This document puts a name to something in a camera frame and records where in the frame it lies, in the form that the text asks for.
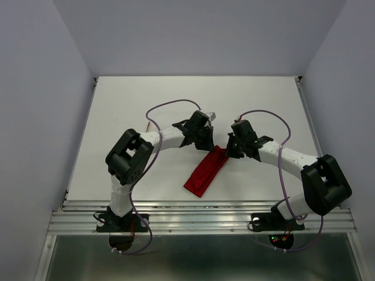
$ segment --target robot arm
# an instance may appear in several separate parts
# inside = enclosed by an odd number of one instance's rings
[[[229,134],[226,150],[228,157],[242,158],[246,155],[278,167],[281,148],[279,143],[267,136],[258,138],[247,120],[235,122],[231,128],[233,133]],[[284,148],[281,158],[282,169],[302,181],[303,191],[288,200],[295,216],[310,213],[326,215],[352,195],[334,157],[309,156]],[[253,225],[254,231],[283,230],[294,218],[285,200],[273,206],[270,213],[253,215],[259,219]]]
[[[142,176],[151,154],[156,153],[162,135],[160,151],[181,148],[192,143],[196,149],[211,151],[213,144],[213,112],[195,111],[184,120],[161,132],[138,133],[128,129],[120,137],[105,159],[111,174],[112,192],[107,212],[99,217],[113,227],[126,225],[130,219],[132,206],[129,200],[131,186]]]

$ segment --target black joint bracket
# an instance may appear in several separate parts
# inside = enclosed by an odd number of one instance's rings
[[[235,122],[231,126],[233,133],[229,133],[229,141],[226,149],[226,156],[230,158],[249,158],[260,160],[258,150],[267,142],[273,141],[268,136],[258,138],[257,133],[248,120]]]
[[[185,136],[181,147],[195,144],[198,150],[213,151],[213,127],[210,125],[210,118],[202,111],[195,111],[190,119],[172,124]]]
[[[318,215],[326,215],[352,195],[344,174],[336,159],[324,155],[301,171],[305,200]]]
[[[123,186],[141,177],[154,149],[151,143],[140,136],[141,134],[133,129],[126,130],[105,158],[108,171],[115,175]]]

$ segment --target metal frame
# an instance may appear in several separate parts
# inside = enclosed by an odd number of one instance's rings
[[[366,260],[366,256],[363,252],[361,243],[359,241],[358,233],[348,233],[347,237],[349,239],[350,246],[352,247],[353,255],[356,260],[357,268],[360,277],[363,281],[371,281],[370,268]]]
[[[101,206],[75,211],[54,212],[47,230],[48,235],[108,235],[96,232],[95,211],[103,210],[108,202]],[[248,222],[251,214],[267,212],[275,204],[273,201],[139,201],[135,202],[137,210],[149,214],[149,224],[155,235],[238,235],[259,234],[251,232]],[[317,233],[321,225],[319,215],[310,214],[305,220],[304,232]],[[356,232],[350,210],[336,208],[325,216],[324,233]],[[147,232],[137,235],[148,235]]]
[[[40,256],[39,264],[37,266],[35,281],[44,281],[47,278],[56,238],[57,236],[55,235],[47,235],[46,237],[42,255]]]
[[[319,156],[323,155],[301,82],[295,77],[311,135]],[[252,235],[247,229],[251,213],[269,211],[276,201],[138,201],[137,209],[150,214],[149,222],[155,235]],[[93,213],[105,210],[108,201],[68,201],[51,216],[47,237],[39,261],[36,279],[45,280],[57,235],[108,235],[96,232]],[[309,215],[302,233],[317,233],[320,217]],[[350,210],[335,208],[325,216],[324,233],[347,233],[353,256],[362,280],[371,280],[370,270],[362,250],[357,228]]]

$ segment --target robotic arm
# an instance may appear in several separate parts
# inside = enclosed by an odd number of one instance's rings
[[[213,151],[212,121],[215,117],[213,112],[198,110],[190,119],[172,124],[170,128],[160,132],[138,133],[133,129],[126,130],[105,159],[111,174],[112,192],[106,212],[101,213],[98,218],[94,215],[99,221],[97,231],[146,232],[140,217],[146,221],[149,216],[137,213],[140,216],[137,218],[132,213],[129,194],[143,176],[151,154],[193,143],[198,150]],[[233,133],[229,134],[226,149],[228,157],[239,159],[247,156],[276,167],[281,165],[282,160],[282,169],[299,178],[303,186],[301,193],[291,198],[287,198],[284,190],[285,199],[271,207],[270,212],[253,213],[248,225],[250,230],[283,231],[288,227],[290,232],[291,229],[303,230],[304,225],[297,222],[301,220],[300,216],[310,213],[326,215],[352,195],[352,190],[334,157],[309,156],[282,148],[268,136],[258,138],[247,120],[235,121],[231,128]],[[272,237],[271,243],[273,242],[277,248],[288,249],[292,245],[292,242],[285,242],[284,238],[277,242]]]
[[[258,138],[247,120],[235,122],[231,126],[226,154],[232,158],[249,158],[276,167],[279,166],[281,145],[272,138]],[[290,224],[294,230],[303,230],[303,225],[294,219],[305,214],[326,215],[352,195],[352,189],[345,179],[336,159],[330,155],[315,157],[284,148],[282,169],[302,181],[303,192],[280,201],[270,213],[252,215],[252,229],[255,232],[280,231]]]
[[[97,228],[98,232],[125,232],[131,222],[137,220],[132,214],[129,199],[131,187],[142,177],[151,154],[159,148],[160,134],[162,145],[160,150],[182,148],[195,144],[196,149],[212,151],[213,127],[216,118],[213,112],[195,111],[188,120],[172,124],[161,132],[138,133],[128,129],[120,137],[107,155],[105,162],[111,174],[112,192],[107,211],[99,215],[105,225]]]

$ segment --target metal extrusion bar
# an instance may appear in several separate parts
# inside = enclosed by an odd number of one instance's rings
[[[96,233],[93,212],[102,210],[105,201],[64,204],[63,211],[52,214],[48,235],[108,235]],[[153,201],[136,202],[137,210],[150,215],[155,235],[257,234],[247,228],[251,214],[269,211],[273,201]],[[304,233],[316,233],[320,216],[309,215]],[[325,216],[323,232],[356,232],[350,210],[333,210]]]

